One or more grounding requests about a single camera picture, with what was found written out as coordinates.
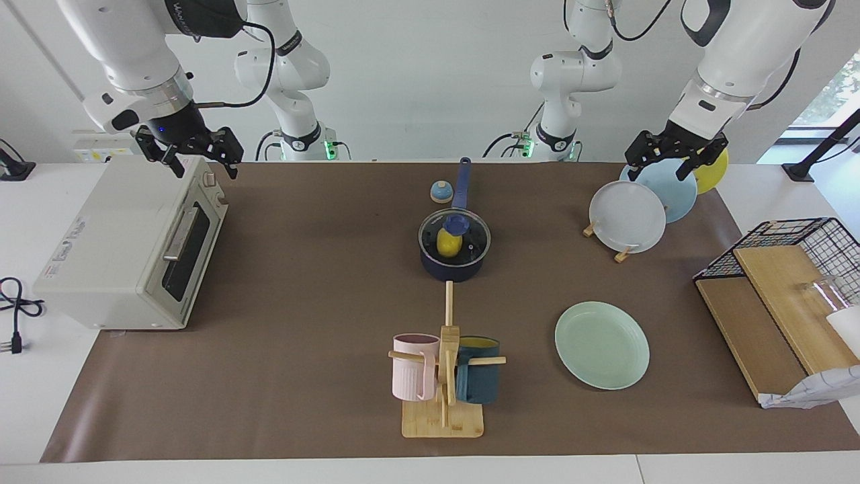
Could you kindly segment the dark blue mug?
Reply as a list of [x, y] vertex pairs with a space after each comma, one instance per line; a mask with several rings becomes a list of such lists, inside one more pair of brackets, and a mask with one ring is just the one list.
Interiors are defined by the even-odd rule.
[[500, 354], [500, 342], [494, 338], [477, 335], [461, 336], [455, 381], [458, 401], [486, 405], [497, 400], [499, 366], [496, 364], [471, 365], [469, 361], [473, 358], [491, 358]]

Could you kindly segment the white plastic bag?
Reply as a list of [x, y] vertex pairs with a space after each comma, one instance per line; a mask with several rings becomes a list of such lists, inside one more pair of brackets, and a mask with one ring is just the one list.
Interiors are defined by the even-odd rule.
[[759, 393], [757, 401], [764, 409], [811, 409], [857, 395], [860, 395], [860, 364], [808, 376], [785, 395]]

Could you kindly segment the light blue plate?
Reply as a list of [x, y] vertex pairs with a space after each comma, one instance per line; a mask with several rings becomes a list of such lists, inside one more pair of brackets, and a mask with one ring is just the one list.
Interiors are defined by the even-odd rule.
[[677, 178], [676, 172], [682, 163], [680, 159], [665, 159], [637, 171], [635, 182], [645, 185], [658, 196], [666, 212], [667, 224], [684, 218], [697, 199], [694, 175], [688, 175], [684, 180]]

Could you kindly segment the glass lid with blue knob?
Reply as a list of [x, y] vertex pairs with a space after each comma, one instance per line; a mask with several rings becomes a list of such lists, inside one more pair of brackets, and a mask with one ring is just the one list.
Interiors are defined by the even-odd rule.
[[[439, 250], [439, 234], [446, 232], [460, 240], [458, 253], [447, 256]], [[463, 208], [445, 208], [432, 212], [420, 224], [417, 241], [421, 257], [436, 266], [450, 269], [472, 269], [481, 266], [488, 254], [491, 233], [485, 221], [475, 212]]]

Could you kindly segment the white power strip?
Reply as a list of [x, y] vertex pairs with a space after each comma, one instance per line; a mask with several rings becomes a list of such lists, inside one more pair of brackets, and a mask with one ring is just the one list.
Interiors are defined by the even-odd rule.
[[92, 130], [74, 130], [73, 138], [73, 153], [78, 163], [109, 163], [117, 156], [140, 153], [131, 132], [102, 134]]

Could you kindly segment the yellow plate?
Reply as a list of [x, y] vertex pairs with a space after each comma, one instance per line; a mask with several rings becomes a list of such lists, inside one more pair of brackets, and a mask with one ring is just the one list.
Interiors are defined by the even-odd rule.
[[715, 189], [725, 176], [729, 165], [729, 151], [725, 148], [712, 165], [702, 165], [692, 171], [697, 183], [697, 195]]

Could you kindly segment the brown paper table mat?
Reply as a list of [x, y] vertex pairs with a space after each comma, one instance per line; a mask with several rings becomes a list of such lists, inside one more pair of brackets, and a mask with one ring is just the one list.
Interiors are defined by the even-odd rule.
[[[693, 276], [740, 234], [717, 193], [617, 264], [581, 231], [615, 163], [476, 163], [469, 207], [492, 242], [454, 290], [465, 334], [500, 340], [499, 398], [479, 438], [406, 439], [387, 353], [438, 333], [443, 282], [417, 229], [448, 163], [250, 163], [187, 328], [96, 338], [41, 460], [354, 458], [856, 450], [839, 405], [758, 406]], [[555, 347], [581, 301], [631, 315], [647, 373], [604, 391]]]

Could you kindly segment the grey plate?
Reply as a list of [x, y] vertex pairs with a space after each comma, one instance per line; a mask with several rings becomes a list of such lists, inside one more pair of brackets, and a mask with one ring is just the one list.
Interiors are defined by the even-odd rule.
[[613, 181], [598, 189], [589, 204], [589, 223], [592, 220], [617, 233], [618, 239], [639, 244], [633, 254], [657, 245], [667, 225], [658, 196], [632, 181]]

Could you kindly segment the wooden dish rack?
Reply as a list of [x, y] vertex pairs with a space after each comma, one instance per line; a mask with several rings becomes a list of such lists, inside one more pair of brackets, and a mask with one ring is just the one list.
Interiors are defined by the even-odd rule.
[[617, 233], [608, 229], [605, 225], [599, 223], [598, 220], [592, 220], [589, 225], [584, 227], [583, 236], [586, 238], [596, 237], [602, 244], [610, 249], [615, 250], [614, 261], [622, 264], [627, 258], [633, 254], [634, 249], [639, 248], [639, 244], [635, 244], [626, 240], [626, 238], [617, 238]]

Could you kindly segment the black clamp stand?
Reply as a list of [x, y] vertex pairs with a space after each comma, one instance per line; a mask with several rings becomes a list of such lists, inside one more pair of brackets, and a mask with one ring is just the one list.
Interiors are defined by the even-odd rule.
[[12, 144], [0, 137], [0, 181], [24, 181], [36, 165], [33, 161], [25, 160]]
[[844, 147], [841, 151], [837, 153], [833, 153], [832, 155], [826, 156], [833, 147], [837, 144], [841, 143], [844, 138], [847, 138], [848, 135], [860, 125], [860, 108], [857, 108], [838, 128], [836, 128], [832, 134], [830, 134], [827, 138], [824, 138], [820, 144], [814, 148], [808, 156], [805, 156], [799, 163], [783, 163], [782, 169], [786, 176], [793, 182], [796, 183], [814, 183], [814, 178], [811, 177], [809, 172], [811, 168], [817, 163], [822, 163], [824, 161], [828, 161], [833, 159], [838, 155], [846, 153], [847, 151], [852, 150], [857, 144], [860, 142], [860, 134], [857, 135], [854, 140], [852, 140], [846, 147]]

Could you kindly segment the pink mug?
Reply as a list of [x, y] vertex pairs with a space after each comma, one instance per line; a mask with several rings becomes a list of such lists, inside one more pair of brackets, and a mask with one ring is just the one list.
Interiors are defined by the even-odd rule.
[[393, 350], [418, 356], [417, 360], [394, 358], [391, 393], [401, 401], [432, 401], [437, 392], [436, 363], [440, 338], [424, 333], [401, 333], [393, 337]]

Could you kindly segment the beige toaster oven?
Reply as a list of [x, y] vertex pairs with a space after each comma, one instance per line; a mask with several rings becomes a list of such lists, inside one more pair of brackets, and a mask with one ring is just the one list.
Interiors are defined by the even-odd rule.
[[185, 328], [227, 213], [202, 156], [117, 157], [34, 282], [50, 309], [97, 330]]

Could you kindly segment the light green plate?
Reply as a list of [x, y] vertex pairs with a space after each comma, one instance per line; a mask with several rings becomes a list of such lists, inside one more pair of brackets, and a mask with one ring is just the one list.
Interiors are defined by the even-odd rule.
[[593, 388], [630, 388], [647, 373], [650, 348], [641, 325], [605, 301], [581, 301], [566, 309], [554, 338], [564, 367]]

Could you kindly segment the wooden mug tree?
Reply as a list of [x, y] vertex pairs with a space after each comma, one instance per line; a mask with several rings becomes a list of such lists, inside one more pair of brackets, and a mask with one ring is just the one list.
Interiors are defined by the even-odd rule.
[[445, 283], [445, 321], [440, 327], [440, 347], [431, 352], [412, 354], [390, 350], [389, 358], [422, 365], [421, 382], [427, 382], [433, 363], [436, 392], [433, 399], [403, 401], [400, 433], [405, 438], [479, 438], [484, 432], [482, 405], [458, 401], [456, 371], [460, 352], [460, 328], [454, 325], [454, 285]]

